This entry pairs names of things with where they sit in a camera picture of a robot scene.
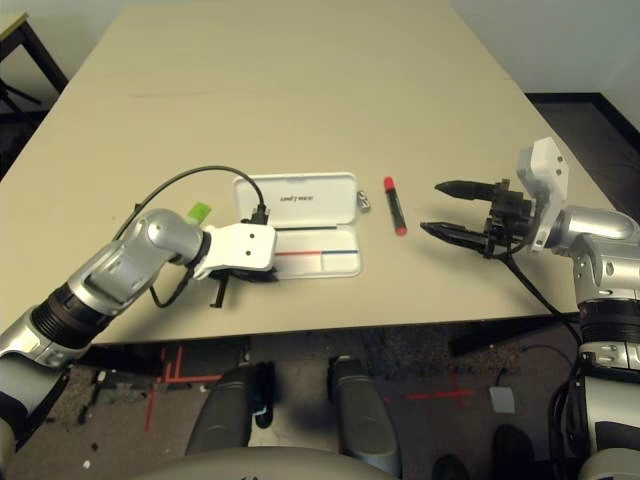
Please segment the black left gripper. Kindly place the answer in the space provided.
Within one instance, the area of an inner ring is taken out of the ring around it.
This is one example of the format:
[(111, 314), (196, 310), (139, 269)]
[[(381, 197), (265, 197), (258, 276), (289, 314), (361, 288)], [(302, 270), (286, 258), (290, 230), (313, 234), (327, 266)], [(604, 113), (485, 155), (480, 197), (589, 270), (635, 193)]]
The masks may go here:
[(212, 303), (210, 304), (211, 308), (216, 309), (223, 307), (227, 286), (231, 278), (236, 278), (243, 281), (249, 280), (252, 283), (278, 282), (276, 268), (271, 268), (268, 271), (252, 271), (251, 273), (249, 271), (239, 269), (216, 270), (211, 272), (209, 274), (209, 277), (218, 282), (216, 294)]

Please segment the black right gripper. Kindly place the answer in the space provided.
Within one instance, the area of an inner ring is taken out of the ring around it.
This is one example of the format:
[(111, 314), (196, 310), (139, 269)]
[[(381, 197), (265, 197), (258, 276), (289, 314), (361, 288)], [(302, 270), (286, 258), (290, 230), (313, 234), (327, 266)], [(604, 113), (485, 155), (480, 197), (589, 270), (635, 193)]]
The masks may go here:
[(491, 206), (484, 233), (448, 222), (421, 222), (427, 234), (462, 248), (484, 250), (485, 258), (515, 254), (531, 242), (538, 220), (535, 203), (522, 192), (512, 191), (508, 179), (496, 184), (452, 180), (437, 184), (435, 189), (464, 200), (491, 200)]

